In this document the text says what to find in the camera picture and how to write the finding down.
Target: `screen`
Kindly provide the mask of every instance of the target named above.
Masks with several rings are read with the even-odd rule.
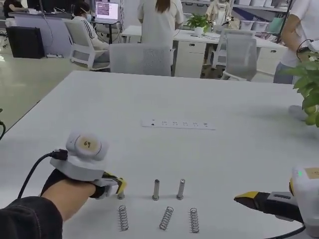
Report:
[[[118,19],[119,5],[111,2],[97,2],[95,6],[96,18]]]

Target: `person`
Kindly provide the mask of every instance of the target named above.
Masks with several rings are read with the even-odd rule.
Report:
[[[169,46],[175,30],[184,22],[180,0],[140,0],[138,19],[142,24],[142,43]]]
[[[91,39],[92,45],[95,50],[109,50],[109,44],[103,41],[100,41],[98,35],[96,34],[95,29],[91,25],[91,14],[90,14],[90,5],[84,1],[79,1],[75,4],[73,9],[73,14],[75,17],[74,21],[80,21],[83,23],[85,29],[87,30],[89,37]],[[94,62],[96,63],[105,63],[110,62],[109,51],[104,52],[101,56],[97,57]]]
[[[213,25],[222,25],[231,20],[229,0],[214,0],[206,11],[206,17]]]
[[[5,0],[3,3],[3,12],[5,16],[5,25],[7,27],[16,26],[13,16],[9,16],[10,12],[28,11],[24,8],[20,0]]]
[[[0,209],[0,238],[62,239],[63,223],[104,191],[105,187],[69,179],[55,169],[40,196],[16,199]]]
[[[307,47],[309,40],[319,40],[319,1],[295,0],[285,23],[282,40],[287,46],[286,53],[276,68],[274,83],[292,84],[294,76],[283,74],[282,71],[294,68],[299,62],[309,61],[308,51],[298,53]]]

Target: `label sticker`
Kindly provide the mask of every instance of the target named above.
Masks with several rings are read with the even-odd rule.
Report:
[[[305,168],[309,179],[319,179],[319,168]]]
[[[79,139],[78,145],[81,149],[87,150],[90,152],[95,152],[98,147],[97,141],[93,138],[88,138],[88,137],[81,137]]]

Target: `black box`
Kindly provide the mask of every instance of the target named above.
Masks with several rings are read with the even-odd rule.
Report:
[[[13,57],[40,59],[45,56],[39,28],[7,27]]]

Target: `potted plant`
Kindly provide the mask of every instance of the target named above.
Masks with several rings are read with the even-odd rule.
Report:
[[[209,28],[209,21],[205,15],[192,14],[187,21],[187,26],[195,31],[195,35],[201,36]]]
[[[315,125],[319,128],[319,54],[310,53],[309,55],[311,56],[310,61],[286,70],[285,73],[299,77],[294,85],[297,93],[304,97],[302,107],[299,107],[303,112],[300,112],[299,115],[305,115],[304,120],[307,125]]]

